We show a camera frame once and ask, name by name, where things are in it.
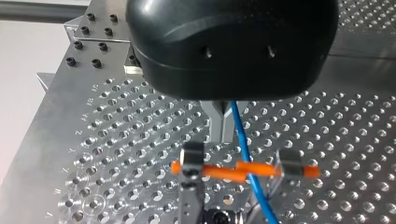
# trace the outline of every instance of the aluminum breadboard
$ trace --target aluminum breadboard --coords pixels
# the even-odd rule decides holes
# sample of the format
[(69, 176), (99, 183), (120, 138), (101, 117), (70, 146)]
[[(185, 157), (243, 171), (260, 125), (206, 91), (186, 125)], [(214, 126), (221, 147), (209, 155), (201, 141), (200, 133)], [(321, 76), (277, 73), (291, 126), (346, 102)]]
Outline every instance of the aluminum breadboard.
[[(84, 48), (76, 56), (68, 51), (83, 59), (63, 68), (70, 69), (68, 76), (93, 69), (96, 43)], [(116, 63), (105, 54), (100, 60), (103, 69)], [(206, 114), (197, 102), (164, 96), (121, 70), (105, 71), (86, 85), (86, 110), (76, 118), (82, 135), (67, 144), (73, 148), (64, 168), (69, 172), (59, 183), (65, 188), (60, 222), (177, 222), (177, 177), (169, 163), (178, 160), (183, 142), (208, 141)], [(288, 148), (321, 169), (320, 178), (294, 183), (296, 192), (276, 210), (283, 223), (392, 223), (395, 100), (320, 81), (292, 99), (249, 103), (243, 121), (254, 161), (272, 163), (276, 150)], [(206, 144), (206, 163), (234, 167), (239, 160), (236, 137), (231, 144)], [(204, 181), (206, 208), (248, 210), (249, 183)]]

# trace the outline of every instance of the orange plastic tube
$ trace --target orange plastic tube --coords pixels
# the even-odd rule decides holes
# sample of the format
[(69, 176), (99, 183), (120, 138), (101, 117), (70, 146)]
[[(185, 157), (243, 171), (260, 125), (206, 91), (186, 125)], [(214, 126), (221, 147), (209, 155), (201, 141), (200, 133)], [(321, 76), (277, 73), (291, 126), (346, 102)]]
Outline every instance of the orange plastic tube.
[(275, 175), (276, 168), (274, 165), (263, 164), (259, 162), (244, 162), (238, 161), (236, 163), (237, 170), (243, 170), (254, 175)]
[[(277, 170), (274, 165), (259, 162), (238, 161), (236, 163), (236, 169), (243, 170), (254, 175), (280, 175), (280, 170)], [(303, 170), (305, 177), (320, 176), (320, 170), (317, 166), (304, 166)]]
[[(172, 161), (171, 173), (177, 175), (180, 173), (181, 165), (179, 161)], [(210, 175), (216, 179), (229, 179), (236, 182), (244, 182), (247, 178), (247, 172), (242, 170), (233, 170), (225, 167), (218, 167), (216, 165), (204, 165), (202, 170), (203, 175)]]

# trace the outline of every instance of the metal surface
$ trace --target metal surface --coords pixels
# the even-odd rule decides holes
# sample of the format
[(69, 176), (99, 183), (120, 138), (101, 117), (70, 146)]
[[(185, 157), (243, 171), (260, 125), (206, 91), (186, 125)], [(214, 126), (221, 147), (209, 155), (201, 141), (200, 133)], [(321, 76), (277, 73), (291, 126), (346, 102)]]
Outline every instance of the metal surface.
[(0, 20), (64, 23), (85, 10), (85, 6), (0, 1)]
[[(125, 4), (126, 0), (94, 0), (88, 6), (86, 15), (92, 13), (95, 15), (94, 21), (89, 21), (84, 17), (76, 32), (76, 38), (81, 40), (99, 40), (114, 42), (129, 42), (129, 27), (125, 21)], [(116, 15), (117, 22), (110, 20), (110, 15)], [(90, 29), (88, 35), (84, 35), (80, 28), (86, 26)], [(110, 28), (113, 35), (105, 34), (105, 29)]]
[(55, 74), (53, 73), (37, 73), (35, 75), (43, 87), (44, 91), (47, 91), (50, 87), (50, 83), (52, 82)]
[(71, 21), (67, 21), (64, 23), (64, 30), (67, 33), (67, 37), (69, 37), (69, 41), (73, 42), (77, 40), (75, 38), (76, 30), (78, 28), (78, 25), (81, 23), (83, 16), (77, 17)]

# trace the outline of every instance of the black screw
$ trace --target black screw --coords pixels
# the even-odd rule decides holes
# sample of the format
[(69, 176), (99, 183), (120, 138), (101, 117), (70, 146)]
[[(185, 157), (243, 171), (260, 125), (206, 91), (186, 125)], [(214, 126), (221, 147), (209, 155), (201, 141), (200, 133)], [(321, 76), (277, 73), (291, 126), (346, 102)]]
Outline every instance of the black screw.
[(67, 65), (74, 66), (76, 65), (76, 60), (72, 57), (66, 58)]
[(128, 59), (132, 66), (138, 66), (137, 59), (134, 55), (130, 55)]
[(112, 22), (117, 22), (117, 21), (119, 21), (119, 18), (117, 17), (117, 15), (114, 15), (114, 14), (111, 14), (111, 15), (109, 16), (109, 18), (110, 18), (110, 20), (111, 20)]
[(99, 59), (93, 59), (92, 60), (92, 66), (95, 67), (95, 68), (100, 68), (100, 67), (102, 67), (102, 63), (100, 62)]
[(111, 28), (105, 28), (105, 35), (112, 36), (113, 35), (113, 30)]
[(215, 224), (229, 224), (230, 223), (230, 219), (224, 213), (217, 212), (213, 216), (213, 223), (215, 223)]
[(84, 35), (88, 35), (90, 33), (90, 29), (88, 29), (88, 27), (86, 27), (86, 26), (83, 26), (83, 27), (81, 27), (81, 32)]
[(89, 21), (95, 21), (95, 15), (93, 15), (93, 13), (88, 13), (87, 18)]
[(107, 50), (107, 44), (106, 43), (99, 43), (98, 46), (99, 46), (99, 49), (101, 51), (106, 51)]
[(81, 41), (76, 41), (73, 44), (75, 46), (75, 49), (82, 49), (83, 47)]

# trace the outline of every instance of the blue cable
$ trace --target blue cable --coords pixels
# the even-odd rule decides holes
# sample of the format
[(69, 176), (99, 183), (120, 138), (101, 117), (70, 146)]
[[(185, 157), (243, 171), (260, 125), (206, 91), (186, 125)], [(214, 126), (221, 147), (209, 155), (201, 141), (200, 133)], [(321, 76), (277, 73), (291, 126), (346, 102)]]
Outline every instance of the blue cable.
[[(242, 159), (244, 161), (251, 161), (248, 151), (248, 140), (245, 134), (244, 127), (242, 125), (241, 118), (239, 117), (238, 106), (236, 101), (231, 102), (231, 107), (233, 109), (233, 120), (235, 120), (236, 130), (238, 131), (239, 145), (241, 147)], [(253, 192), (256, 195), (257, 201), (259, 201), (262, 207), (262, 212), (264, 216), (268, 219), (270, 224), (279, 224), (277, 217), (272, 210), (270, 204), (267, 202), (264, 193), (262, 192), (262, 187), (260, 185), (259, 179), (253, 174), (248, 174), (248, 179), (250, 180), (250, 185), (253, 188)]]

